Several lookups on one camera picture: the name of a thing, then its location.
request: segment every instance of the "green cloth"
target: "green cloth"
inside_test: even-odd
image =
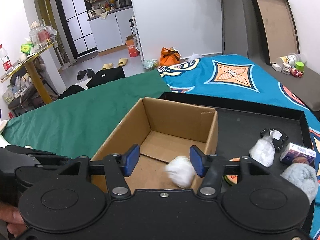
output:
[[[12,145],[91,158],[139,98],[164,91],[170,89],[157,70],[119,79],[16,117],[2,135]]]

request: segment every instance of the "finger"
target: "finger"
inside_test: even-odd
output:
[[[8,224],[7,228],[9,233],[14,235],[14,237],[21,235],[27,229],[26,225],[20,224]]]
[[[19,209],[0,202],[0,220],[13,224],[24,224]]]

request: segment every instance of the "metal screw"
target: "metal screw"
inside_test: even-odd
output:
[[[203,187],[200,189],[200,193],[203,195],[213,195],[216,190],[213,187]]]
[[[165,193],[165,192],[162,192],[162,193],[160,193],[160,197],[169,197],[169,194]]]
[[[112,190],[112,193],[121,196],[121,195],[128,193],[128,189],[125,187],[115,187]]]

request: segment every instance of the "gold table leg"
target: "gold table leg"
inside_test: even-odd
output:
[[[30,63],[26,63],[25,64],[26,70],[29,73],[29,76],[36,88],[36,90],[39,92],[40,97],[42,98],[42,100],[44,101],[45,104],[49,104],[52,102],[52,99],[49,95],[49,93],[47,92],[47,90],[45,89],[41,78],[36,70],[35,65],[30,62]]]

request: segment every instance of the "patterned blanket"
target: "patterned blanket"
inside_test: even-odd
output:
[[[239,55],[205,57],[183,64],[159,67],[158,71],[176,93],[240,99],[304,111],[314,150],[320,182],[320,123],[289,89],[261,67]],[[316,197],[310,236],[320,240],[320,192]]]

